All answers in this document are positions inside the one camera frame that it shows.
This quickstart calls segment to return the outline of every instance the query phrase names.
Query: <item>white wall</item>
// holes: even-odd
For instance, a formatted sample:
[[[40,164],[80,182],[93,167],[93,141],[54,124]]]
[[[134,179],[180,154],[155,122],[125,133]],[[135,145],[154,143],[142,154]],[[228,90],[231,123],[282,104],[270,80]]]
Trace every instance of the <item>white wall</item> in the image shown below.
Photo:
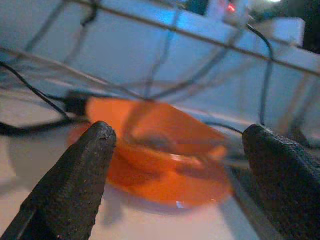
[[[23,49],[39,30],[58,0],[1,0],[0,1],[0,45]],[[154,22],[169,25],[173,11],[144,0],[104,0],[106,6],[118,11],[139,14]],[[62,61],[77,40],[80,22],[89,13],[89,8],[71,3],[54,24],[47,36],[33,53]],[[202,16],[184,12],[179,28],[225,43],[234,29],[230,26],[209,21]],[[166,36],[164,29],[139,21],[100,12],[97,21],[90,27],[84,47],[72,66],[81,71],[103,77],[116,83],[144,80],[155,62],[155,55]],[[246,32],[236,44],[245,49],[267,56],[265,44],[254,34]],[[317,71],[319,56],[283,43],[272,42],[277,59],[297,67]],[[177,83],[185,80],[197,69],[202,58],[220,47],[189,36],[176,34],[173,38],[170,56],[161,68],[156,80]],[[6,59],[1,53],[0,59]],[[201,94],[180,103],[191,108],[212,111],[216,116],[231,122],[243,120],[257,122],[259,100],[264,79],[266,61],[253,56],[230,51],[227,57],[201,82],[217,78],[226,82],[216,88],[207,87]],[[303,72],[275,64],[268,96],[266,123],[275,126],[286,113]],[[66,87],[50,87],[35,81],[45,92],[62,94]],[[315,104],[309,115],[309,126],[319,128],[319,105]]]

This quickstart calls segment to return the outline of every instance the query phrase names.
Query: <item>white table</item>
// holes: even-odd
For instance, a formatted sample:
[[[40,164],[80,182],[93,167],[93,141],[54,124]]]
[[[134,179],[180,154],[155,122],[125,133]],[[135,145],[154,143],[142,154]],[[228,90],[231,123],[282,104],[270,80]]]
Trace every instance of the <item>white table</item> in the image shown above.
[[[57,114],[33,96],[1,93],[0,121],[15,126]],[[66,150],[69,127],[20,138],[0,137],[0,236],[21,203]],[[237,202],[172,209],[105,187],[90,240],[258,240]]]

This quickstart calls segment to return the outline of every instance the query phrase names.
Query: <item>red light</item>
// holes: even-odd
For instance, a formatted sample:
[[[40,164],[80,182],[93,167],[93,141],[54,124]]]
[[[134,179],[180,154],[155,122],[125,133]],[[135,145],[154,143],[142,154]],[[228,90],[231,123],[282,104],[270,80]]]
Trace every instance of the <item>red light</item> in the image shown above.
[[[236,12],[236,7],[235,7],[235,5],[233,5],[232,3],[229,3],[227,9],[228,9],[228,11],[231,12],[231,13],[235,13],[235,12]]]

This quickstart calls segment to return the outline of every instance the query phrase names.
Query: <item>red led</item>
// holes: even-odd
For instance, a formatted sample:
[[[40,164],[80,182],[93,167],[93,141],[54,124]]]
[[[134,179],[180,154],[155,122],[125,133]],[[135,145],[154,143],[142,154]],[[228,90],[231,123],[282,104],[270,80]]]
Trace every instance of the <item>red led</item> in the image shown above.
[[[235,7],[235,5],[233,5],[232,3],[229,3],[227,9],[228,9],[228,11],[231,12],[231,13],[235,13],[235,12],[236,12],[236,7]]]

